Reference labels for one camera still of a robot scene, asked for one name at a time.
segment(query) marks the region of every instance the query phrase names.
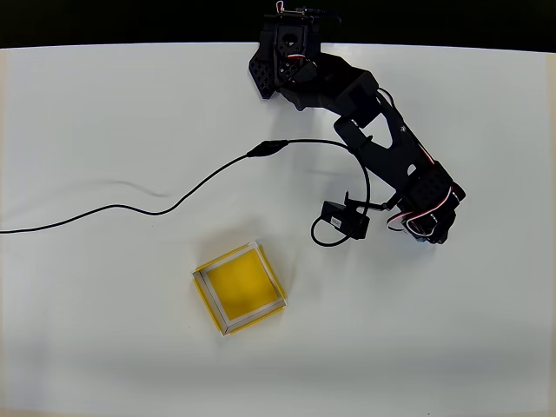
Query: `black background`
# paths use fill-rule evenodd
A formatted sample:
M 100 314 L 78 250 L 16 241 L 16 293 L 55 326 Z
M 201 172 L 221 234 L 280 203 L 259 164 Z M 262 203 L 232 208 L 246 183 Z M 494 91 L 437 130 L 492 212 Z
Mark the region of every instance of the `black background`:
M 286 1 L 343 20 L 324 42 L 556 51 L 556 0 Z M 0 0 L 0 48 L 84 43 L 256 42 L 275 2 Z

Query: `yellow square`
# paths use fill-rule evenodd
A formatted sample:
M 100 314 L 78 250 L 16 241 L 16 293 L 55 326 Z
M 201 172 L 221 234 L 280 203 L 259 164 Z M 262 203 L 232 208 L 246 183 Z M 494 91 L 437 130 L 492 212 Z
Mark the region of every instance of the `yellow square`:
M 210 269 L 206 274 L 229 320 L 280 297 L 254 249 Z

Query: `yellow box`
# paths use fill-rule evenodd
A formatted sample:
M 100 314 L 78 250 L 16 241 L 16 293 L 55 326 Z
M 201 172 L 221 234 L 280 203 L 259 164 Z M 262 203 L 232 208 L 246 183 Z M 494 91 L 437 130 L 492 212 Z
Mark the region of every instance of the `yellow box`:
M 288 305 L 257 242 L 202 265 L 193 272 L 193 279 L 216 327 L 224 336 Z

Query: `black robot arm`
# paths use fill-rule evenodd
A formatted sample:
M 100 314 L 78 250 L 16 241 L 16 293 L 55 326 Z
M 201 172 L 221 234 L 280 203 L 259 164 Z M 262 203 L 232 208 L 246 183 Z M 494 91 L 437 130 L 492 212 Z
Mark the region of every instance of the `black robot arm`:
M 249 70 L 263 98 L 269 99 L 278 91 L 298 110 L 324 108 L 340 116 L 334 129 L 344 143 L 367 169 L 395 189 L 388 202 L 369 207 L 400 209 L 399 214 L 388 219 L 389 228 L 395 230 L 390 223 L 400 220 L 418 240 L 443 243 L 447 239 L 455 220 L 454 210 L 465 198 L 465 192 L 425 150 L 395 108 L 394 99 L 379 87 L 369 71 L 321 52 L 318 14 L 303 8 L 279 9 L 276 15 L 265 16 L 260 46 Z M 389 148 L 373 142 L 372 136 L 366 137 L 361 131 L 379 115 L 385 117 L 392 136 Z M 368 225 L 354 220 L 361 217 L 356 210 L 364 205 L 346 194 L 343 205 L 325 202 L 321 216 L 346 234 L 351 230 L 339 225 Z M 352 237 L 365 236 L 365 231 Z

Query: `white table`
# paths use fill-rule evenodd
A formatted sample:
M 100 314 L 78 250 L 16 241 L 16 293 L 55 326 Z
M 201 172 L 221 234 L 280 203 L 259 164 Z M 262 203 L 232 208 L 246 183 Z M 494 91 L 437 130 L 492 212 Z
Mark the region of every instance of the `white table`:
M 2 227 L 112 202 L 165 209 L 262 140 L 340 141 L 336 115 L 259 97 L 248 74 L 256 48 L 0 51 Z M 371 70 L 467 192 L 447 243 L 388 232 L 389 214 L 371 213 L 365 241 L 314 245 L 309 228 L 323 200 L 341 202 L 346 190 L 362 198 L 364 189 L 351 155 L 314 145 L 242 162 L 161 218 L 113 210 L 4 236 L 4 407 L 384 417 L 550 407 L 547 57 L 323 49 Z M 386 141 L 383 119 L 366 132 Z M 392 194 L 372 182 L 373 201 Z M 222 338 L 190 271 L 254 239 L 289 306 Z

